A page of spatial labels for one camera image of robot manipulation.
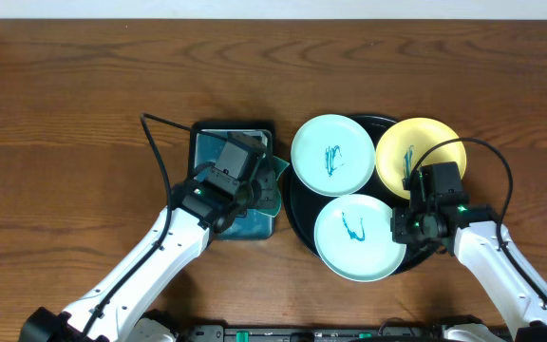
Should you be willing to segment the yellow plate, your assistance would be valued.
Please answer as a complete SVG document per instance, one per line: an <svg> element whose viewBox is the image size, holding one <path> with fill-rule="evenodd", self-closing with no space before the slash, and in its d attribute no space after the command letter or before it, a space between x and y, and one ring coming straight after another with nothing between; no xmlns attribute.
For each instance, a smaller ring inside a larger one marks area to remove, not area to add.
<svg viewBox="0 0 547 342"><path fill-rule="evenodd" d="M415 163L436 144L457 138L458 134L448 125L433 119L412 118L394 124L375 149L380 180L394 195L408 200L403 179L409 176Z"/></svg>

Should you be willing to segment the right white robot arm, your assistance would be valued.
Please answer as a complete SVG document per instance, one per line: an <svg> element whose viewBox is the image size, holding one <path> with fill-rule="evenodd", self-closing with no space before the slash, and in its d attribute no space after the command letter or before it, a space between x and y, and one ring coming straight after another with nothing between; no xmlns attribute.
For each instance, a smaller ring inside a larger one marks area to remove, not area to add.
<svg viewBox="0 0 547 342"><path fill-rule="evenodd" d="M515 341L547 341L547 283L487 205L395 208L392 240L443 246L478 280Z"/></svg>

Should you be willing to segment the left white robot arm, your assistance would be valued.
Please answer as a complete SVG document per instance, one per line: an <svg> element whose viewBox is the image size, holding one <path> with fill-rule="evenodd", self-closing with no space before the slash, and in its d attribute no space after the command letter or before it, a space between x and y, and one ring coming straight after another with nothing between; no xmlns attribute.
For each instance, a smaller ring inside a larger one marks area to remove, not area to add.
<svg viewBox="0 0 547 342"><path fill-rule="evenodd" d="M256 210L275 217L281 207L277 166L238 177L205 163L203 180L188 178L168 191L151 230L92 290L55 314L37 309L22 341L125 341L168 283L228 230Z"/></svg>

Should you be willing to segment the green yellow sponge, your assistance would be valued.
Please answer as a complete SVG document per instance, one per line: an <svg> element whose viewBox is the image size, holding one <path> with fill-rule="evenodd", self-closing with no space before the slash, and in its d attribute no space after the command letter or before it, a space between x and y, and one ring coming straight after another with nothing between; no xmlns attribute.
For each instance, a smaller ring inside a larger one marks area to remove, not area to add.
<svg viewBox="0 0 547 342"><path fill-rule="evenodd" d="M259 162L255 174L255 210L273 218L278 215L282 206L278 180L288 166L276 156L265 156Z"/></svg>

